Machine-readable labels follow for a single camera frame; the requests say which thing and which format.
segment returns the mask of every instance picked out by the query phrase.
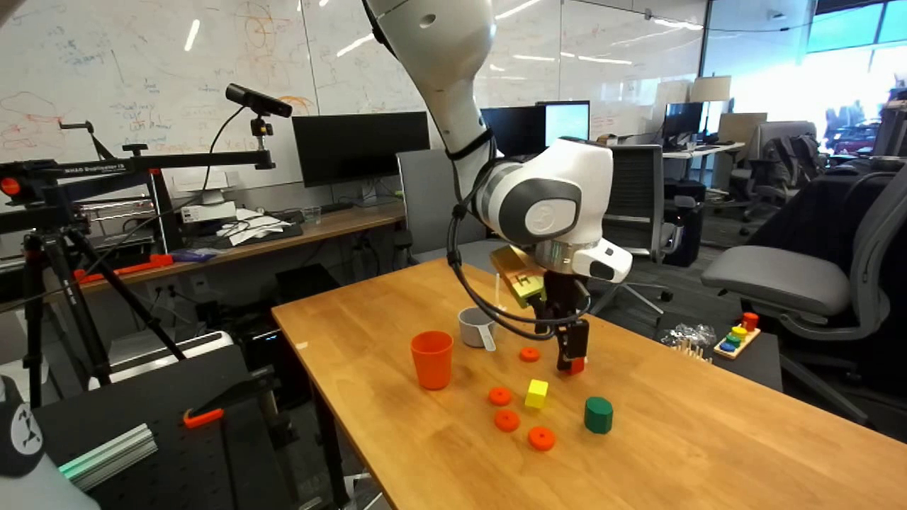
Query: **orange cup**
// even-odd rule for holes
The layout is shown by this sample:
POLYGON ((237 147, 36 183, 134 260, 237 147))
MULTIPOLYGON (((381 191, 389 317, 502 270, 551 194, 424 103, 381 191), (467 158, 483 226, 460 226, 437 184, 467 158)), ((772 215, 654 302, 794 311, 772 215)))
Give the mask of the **orange cup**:
POLYGON ((419 331, 410 341, 410 354, 416 365, 416 379, 429 392, 440 392, 451 385, 451 357, 453 341, 444 331, 419 331))

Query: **window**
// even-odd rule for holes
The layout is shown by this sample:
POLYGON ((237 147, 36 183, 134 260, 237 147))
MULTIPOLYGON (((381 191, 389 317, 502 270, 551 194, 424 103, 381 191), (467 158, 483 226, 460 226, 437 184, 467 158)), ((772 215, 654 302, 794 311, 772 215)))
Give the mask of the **window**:
POLYGON ((888 4, 878 42, 907 39, 907 0, 888 4))
POLYGON ((881 7, 817 15, 808 51, 874 47, 881 7))

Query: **table leg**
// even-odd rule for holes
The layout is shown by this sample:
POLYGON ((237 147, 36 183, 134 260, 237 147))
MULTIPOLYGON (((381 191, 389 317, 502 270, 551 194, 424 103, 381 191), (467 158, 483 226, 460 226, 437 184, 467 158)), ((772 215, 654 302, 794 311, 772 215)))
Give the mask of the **table leg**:
POLYGON ((334 507, 346 507, 349 494, 344 487, 344 456, 341 456, 338 422, 334 422, 328 402, 322 399, 322 395, 318 388, 311 388, 311 399, 315 399, 322 463, 327 463, 328 480, 331 480, 334 507))

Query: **black cable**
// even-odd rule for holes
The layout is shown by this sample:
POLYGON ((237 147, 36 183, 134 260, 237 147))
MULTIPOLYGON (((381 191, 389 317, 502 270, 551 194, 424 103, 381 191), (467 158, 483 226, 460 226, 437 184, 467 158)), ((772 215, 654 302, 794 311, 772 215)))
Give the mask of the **black cable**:
POLYGON ((514 334, 519 334, 519 338, 526 338, 526 341, 551 341, 551 338, 555 334, 552 330, 577 323, 577 321, 580 321, 580 311, 577 311, 577 314, 569 314, 569 317, 555 317, 555 321, 538 321, 538 317, 509 314, 509 311, 492 307, 491 302, 484 302, 484 299, 467 285, 467 279, 461 275, 461 253, 460 253, 460 246, 456 246, 456 243, 460 243, 460 241, 456 241, 456 226, 460 226, 460 222, 467 215, 467 205, 475 207, 475 194, 480 194, 480 188, 491 180, 491 170, 502 161, 502 158, 495 158, 495 144, 492 144, 492 139, 491 139, 487 151, 491 151, 491 153, 487 153, 487 166, 480 170, 474 191, 471 191, 467 197, 461 197, 461 200, 456 201, 453 214, 451 214, 451 226, 447 226, 447 266, 453 270, 460 286, 467 293, 467 299, 475 303, 475 310, 483 310, 492 323, 498 323, 498 326, 505 326, 507 331, 514 331, 514 334), (514 323, 543 326, 546 331, 536 331, 536 334, 534 334, 534 331, 524 331, 524 330, 514 326, 509 321, 514 321, 514 323))
MULTIPOLYGON (((206 156, 215 153, 215 144, 218 144, 220 134, 227 132, 227 126, 230 126, 242 112, 247 112, 247 106, 236 109, 233 116, 223 119, 223 126, 218 129, 215 139, 212 139, 209 147, 206 147, 206 156)), ((202 194, 199 194, 199 197, 206 194, 206 180, 209 180, 209 166, 203 168, 203 183, 202 183, 202 194)))

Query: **red object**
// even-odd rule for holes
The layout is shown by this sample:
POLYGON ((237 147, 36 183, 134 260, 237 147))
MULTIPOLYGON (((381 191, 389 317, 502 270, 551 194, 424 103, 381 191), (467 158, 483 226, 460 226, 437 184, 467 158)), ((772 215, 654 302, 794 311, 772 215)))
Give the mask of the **red object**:
POLYGON ((519 415, 514 409, 502 409, 492 415, 492 426, 498 432, 517 432, 519 429, 519 415))
POLYGON ((15 200, 22 194, 22 184, 18 180, 0 180, 0 191, 15 200))
POLYGON ((453 341, 444 331, 419 331, 410 341, 410 354, 416 365, 416 379, 429 392, 440 392, 451 384, 451 357, 453 357, 453 341))
POLYGON ((526 439, 536 452, 551 452, 558 442, 558 438, 551 429, 529 429, 526 439))
POLYGON ((487 392, 487 402, 492 405, 507 405, 514 399, 514 395, 505 385, 495 385, 487 392))
POLYGON ((759 314, 757 314, 757 311, 742 311, 742 330, 745 330, 745 331, 759 330, 759 314))
POLYGON ((541 357, 538 350, 519 350, 519 360, 524 360, 524 364, 536 364, 538 357, 541 357))
POLYGON ((569 374, 580 374, 586 368, 586 360, 585 357, 576 357, 573 364, 569 364, 569 374))
POLYGON ((223 421, 223 409, 212 409, 212 412, 195 415, 195 418, 193 418, 193 412, 182 415, 182 426, 189 432, 220 422, 220 421, 223 421))
MULTIPOLYGON (((118 266, 118 270, 113 270, 113 275, 123 279, 123 275, 150 272, 150 270, 158 270, 158 266, 174 266, 174 256, 150 256, 147 263, 118 266)), ((74 279, 79 285, 97 285, 104 275, 101 272, 74 270, 74 279)))

